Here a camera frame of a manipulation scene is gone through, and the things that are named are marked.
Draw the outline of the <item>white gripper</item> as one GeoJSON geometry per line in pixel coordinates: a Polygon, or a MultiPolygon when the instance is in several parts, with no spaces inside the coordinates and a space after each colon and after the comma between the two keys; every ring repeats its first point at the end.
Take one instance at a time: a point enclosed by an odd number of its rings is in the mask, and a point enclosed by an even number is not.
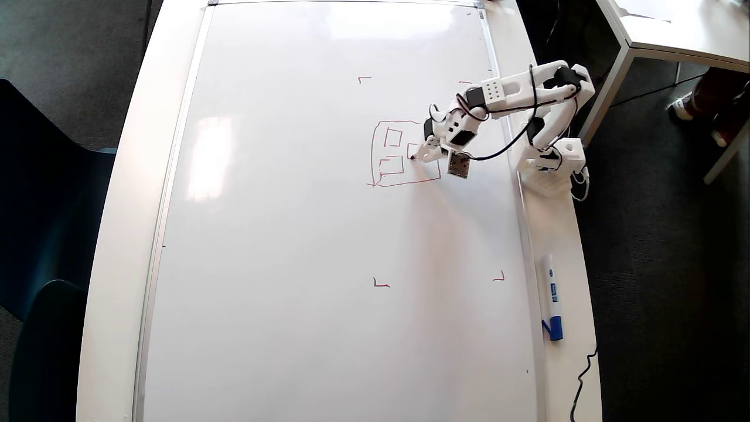
{"type": "Polygon", "coordinates": [[[477,136],[480,123],[487,119],[485,103],[453,104],[447,112],[441,112],[431,104],[424,121],[424,140],[411,159],[428,163],[447,157],[447,149],[465,149],[477,136]]]}

